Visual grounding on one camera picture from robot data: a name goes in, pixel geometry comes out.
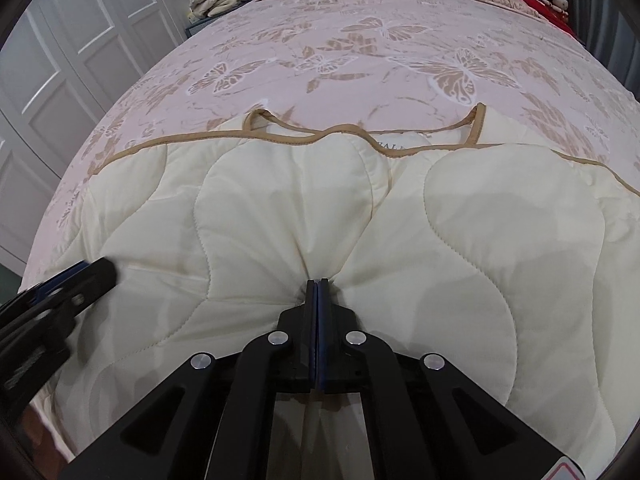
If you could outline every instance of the silver bolt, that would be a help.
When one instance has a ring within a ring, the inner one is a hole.
[[[367,335],[359,330],[353,330],[349,332],[345,337],[347,343],[352,345],[361,345],[367,340]]]
[[[276,330],[275,332],[271,332],[267,339],[272,345],[283,345],[289,340],[289,334],[281,330]]]
[[[211,356],[208,354],[197,354],[191,358],[191,366],[196,370],[202,370],[211,364]]]
[[[442,370],[444,368],[444,357],[440,354],[427,354],[424,356],[424,365],[429,370]]]

